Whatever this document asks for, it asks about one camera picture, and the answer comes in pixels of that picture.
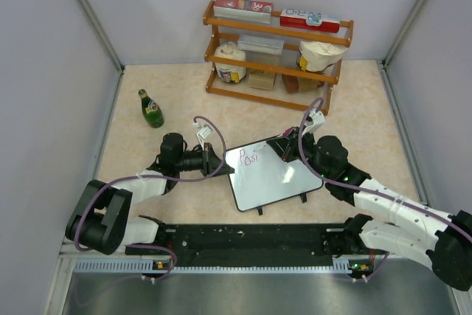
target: red box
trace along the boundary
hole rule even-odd
[[[338,16],[322,15],[310,11],[282,9],[280,26],[337,33],[341,26],[341,19]]]
[[[215,16],[244,21],[271,23],[274,3],[258,0],[216,0],[213,4]]]

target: beige table surface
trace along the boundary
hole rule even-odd
[[[298,125],[302,112],[252,103],[204,91],[211,65],[164,64],[127,66],[106,142],[99,179],[110,181],[143,171],[159,153],[162,137],[179,132],[192,147],[197,143],[192,118],[202,115],[221,130],[228,148],[280,134]],[[150,128],[141,114],[138,90],[146,89],[161,107],[165,124]],[[336,135],[350,161],[387,187],[417,200],[390,107],[373,60],[344,61],[333,90],[330,113],[317,132]],[[221,156],[221,143],[209,141]],[[185,178],[201,177],[197,171]],[[171,193],[137,204],[131,215],[149,215],[165,223],[308,223],[343,222],[360,210],[336,200],[322,188],[299,198],[256,210],[236,209],[227,176],[199,183],[179,183]]]

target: whiteboard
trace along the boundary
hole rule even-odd
[[[225,160],[235,169],[229,182],[241,212],[318,190],[323,185],[301,161],[283,162],[265,140],[230,149]]]

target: shelf rack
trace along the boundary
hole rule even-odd
[[[273,27],[270,25],[261,25],[261,24],[252,24],[248,22],[242,21],[234,21],[228,20],[225,18],[216,18],[215,14],[213,13],[213,4],[215,1],[211,0],[208,3],[208,7],[206,7],[204,13],[204,25],[211,25],[212,26],[212,35],[210,41],[208,43],[208,47],[205,51],[205,60],[209,62],[213,62],[212,72],[210,73],[209,79],[206,82],[206,92],[225,95],[229,97],[237,97],[240,99],[256,101],[259,103],[268,103],[271,105],[278,105],[287,108],[293,108],[296,110],[304,111],[308,108],[307,105],[292,103],[283,100],[275,100],[267,97],[257,96],[253,94],[246,94],[242,92],[227,90],[227,89],[219,89],[213,87],[213,83],[215,82],[215,78],[217,77],[215,63],[224,63],[229,64],[232,66],[243,66],[250,69],[262,69],[267,72],[274,72],[277,74],[285,74],[285,75],[293,75],[295,77],[303,77],[305,79],[311,80],[318,80],[325,82],[327,87],[327,93],[325,98],[325,105],[322,109],[323,114],[327,114],[330,108],[330,101],[331,101],[331,94],[333,91],[333,87],[339,82],[339,75],[341,73],[341,60],[335,64],[335,69],[331,75],[323,75],[313,72],[304,72],[300,69],[292,69],[286,68],[283,66],[270,66],[263,63],[256,63],[250,62],[246,60],[234,60],[228,58],[220,58],[215,57],[214,53],[217,47],[220,45],[220,40],[230,40],[230,41],[237,41],[239,35],[233,33],[225,33],[220,32],[219,27],[230,27],[233,29],[239,30],[249,30],[255,32],[262,32],[268,33],[272,35],[281,35],[286,37],[298,38],[301,40],[312,40],[312,41],[320,41],[329,44],[338,44],[342,46],[349,47],[351,44],[351,40],[353,38],[353,31],[354,31],[354,21],[341,21],[341,27],[347,28],[346,35],[344,38],[335,37],[331,35],[323,35],[318,32],[309,32],[303,30],[294,30],[287,27]],[[273,17],[280,17],[280,11],[273,11],[271,13]],[[298,51],[299,47],[296,44],[284,44],[284,49],[288,49],[291,51]]]

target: green bottle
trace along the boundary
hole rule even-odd
[[[164,124],[164,115],[156,101],[152,100],[144,89],[139,90],[138,95],[141,97],[141,110],[146,122],[152,128],[161,127]]]

